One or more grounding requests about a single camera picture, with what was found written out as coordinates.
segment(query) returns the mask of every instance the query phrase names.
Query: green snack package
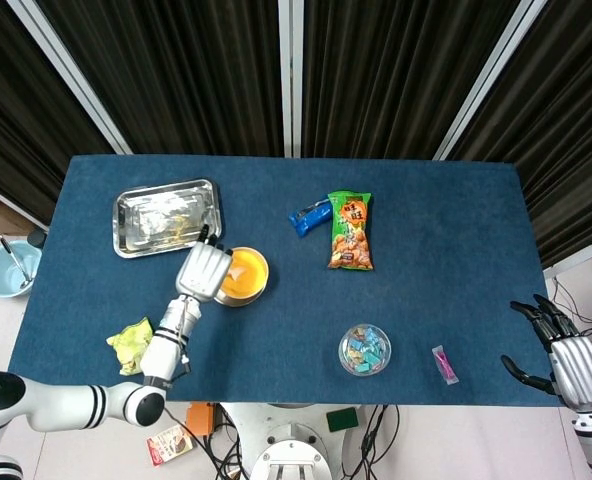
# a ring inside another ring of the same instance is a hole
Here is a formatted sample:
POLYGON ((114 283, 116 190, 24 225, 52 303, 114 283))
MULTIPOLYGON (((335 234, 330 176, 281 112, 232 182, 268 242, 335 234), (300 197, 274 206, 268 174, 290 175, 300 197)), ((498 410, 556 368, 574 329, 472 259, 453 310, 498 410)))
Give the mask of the green snack package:
POLYGON ((367 204, 371 193, 348 191, 328 195, 334 211, 329 268, 373 270, 367 244, 367 204))

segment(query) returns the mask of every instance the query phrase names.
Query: blue tablecloth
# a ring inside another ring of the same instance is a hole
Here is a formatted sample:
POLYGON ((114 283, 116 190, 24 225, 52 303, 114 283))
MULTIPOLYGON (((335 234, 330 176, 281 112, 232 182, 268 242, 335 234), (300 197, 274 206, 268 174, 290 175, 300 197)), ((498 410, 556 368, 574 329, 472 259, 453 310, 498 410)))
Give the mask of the blue tablecloth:
MULTIPOLYGON (((176 296, 187 251, 138 259, 112 248, 112 205, 124 190, 208 177, 220 187, 227 247, 270 264, 267 290, 239 309, 203 306, 193 372, 171 399, 365 404, 554 405, 516 382, 502 353, 547 375, 547 358, 510 300, 544 293, 513 167, 429 161, 189 155, 80 156, 69 167, 10 371, 42 382, 105 384, 118 375, 105 339, 176 296), (298 238, 287 220, 323 194, 371 192, 372 272, 328 270, 331 224, 298 238), (392 342, 389 366, 353 377, 338 360, 351 326, 392 342), (460 378, 441 378, 442 344, 460 378)), ((141 377, 132 377, 140 381, 141 377)))

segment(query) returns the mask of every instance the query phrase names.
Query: stainless steel tray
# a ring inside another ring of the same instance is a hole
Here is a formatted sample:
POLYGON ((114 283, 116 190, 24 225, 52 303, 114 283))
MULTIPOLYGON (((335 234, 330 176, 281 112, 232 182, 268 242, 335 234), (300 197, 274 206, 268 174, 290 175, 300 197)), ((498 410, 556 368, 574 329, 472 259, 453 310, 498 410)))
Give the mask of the stainless steel tray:
POLYGON ((223 230, 217 186, 204 178, 128 190, 113 213, 114 250, 123 258, 191 247, 204 224, 219 237, 223 230))

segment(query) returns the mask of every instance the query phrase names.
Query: clear plastic container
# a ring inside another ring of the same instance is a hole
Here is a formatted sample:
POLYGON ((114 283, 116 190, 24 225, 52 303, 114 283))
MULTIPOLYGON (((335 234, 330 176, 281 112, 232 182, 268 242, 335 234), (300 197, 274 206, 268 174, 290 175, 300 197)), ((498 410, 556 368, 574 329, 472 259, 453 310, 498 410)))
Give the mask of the clear plastic container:
POLYGON ((391 354, 392 346, 385 332, 368 323, 350 328, 338 346, 341 365, 358 377, 381 372, 391 354))

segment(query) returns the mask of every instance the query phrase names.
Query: black curtain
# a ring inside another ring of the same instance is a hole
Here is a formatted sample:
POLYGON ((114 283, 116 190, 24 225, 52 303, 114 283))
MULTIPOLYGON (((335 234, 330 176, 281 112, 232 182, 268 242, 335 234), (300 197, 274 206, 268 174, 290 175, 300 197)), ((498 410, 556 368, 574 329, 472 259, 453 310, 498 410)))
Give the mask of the black curtain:
POLYGON ((39 0, 135 153, 283 155, 276 0, 39 0))
POLYGON ((516 165, 545 266, 592 244, 592 1, 548 2, 451 157, 516 165))
POLYGON ((431 159, 517 4, 305 2, 303 155, 431 159))
POLYGON ((34 40, 0 1, 0 193, 49 224, 72 155, 109 151, 34 40))

